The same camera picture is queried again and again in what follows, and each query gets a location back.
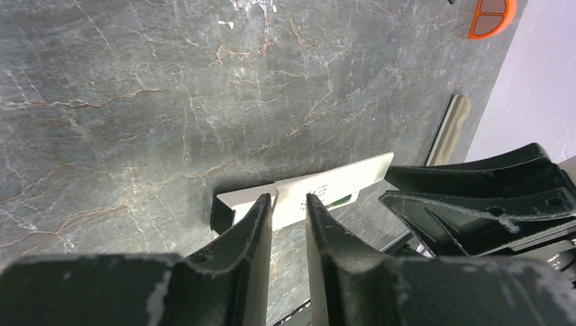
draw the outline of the black plastic mount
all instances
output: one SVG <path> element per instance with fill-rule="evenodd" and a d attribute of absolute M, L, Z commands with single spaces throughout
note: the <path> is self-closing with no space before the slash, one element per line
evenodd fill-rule
<path fill-rule="evenodd" d="M 25 257 L 0 276 L 0 325 L 265 325 L 270 194 L 186 258 Z"/>
<path fill-rule="evenodd" d="M 391 166 L 380 197 L 438 256 L 549 259 L 574 248 L 576 188 L 538 144 L 446 166 Z"/>
<path fill-rule="evenodd" d="M 571 319 L 576 316 L 571 287 L 544 263 L 389 257 L 333 219 L 315 195 L 308 194 L 307 201 L 313 325 L 575 322 Z"/>
<path fill-rule="evenodd" d="M 210 228 L 218 234 L 223 234 L 234 225 L 234 216 L 236 216 L 236 211 L 224 204 L 215 194 L 212 198 Z"/>

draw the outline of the marble veining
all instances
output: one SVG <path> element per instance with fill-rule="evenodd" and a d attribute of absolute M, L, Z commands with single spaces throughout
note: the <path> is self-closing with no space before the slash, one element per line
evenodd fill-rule
<path fill-rule="evenodd" d="M 422 164 L 452 94 L 462 160 L 522 13 L 475 1 L 0 1 L 0 268 L 26 254 L 178 252 L 214 192 L 388 151 Z M 335 217 L 383 247 L 374 185 Z M 304 224 L 274 233 L 268 324 L 309 297 Z"/>

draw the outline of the orange object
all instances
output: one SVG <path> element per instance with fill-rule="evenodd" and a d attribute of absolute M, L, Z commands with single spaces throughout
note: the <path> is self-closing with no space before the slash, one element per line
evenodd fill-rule
<path fill-rule="evenodd" d="M 516 0 L 478 0 L 470 28 L 471 39 L 485 39 L 504 31 L 516 15 Z"/>

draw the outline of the white wall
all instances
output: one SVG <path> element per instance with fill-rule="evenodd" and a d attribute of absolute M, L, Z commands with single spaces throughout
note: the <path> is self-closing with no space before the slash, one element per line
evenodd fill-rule
<path fill-rule="evenodd" d="M 576 0 L 528 1 L 466 161 L 531 142 L 576 156 L 575 14 Z"/>

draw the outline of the gray marble surface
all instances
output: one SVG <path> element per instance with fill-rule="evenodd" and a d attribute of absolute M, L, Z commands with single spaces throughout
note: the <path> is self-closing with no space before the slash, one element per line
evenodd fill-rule
<path fill-rule="evenodd" d="M 519 13 L 525 1 L 520 2 Z M 0 268 L 26 254 L 166 252 L 215 238 L 214 191 L 388 151 L 422 164 L 452 94 L 462 160 L 516 28 L 475 1 L 0 1 Z M 381 183 L 334 211 L 383 247 Z M 304 224 L 274 234 L 268 323 L 309 297 Z"/>

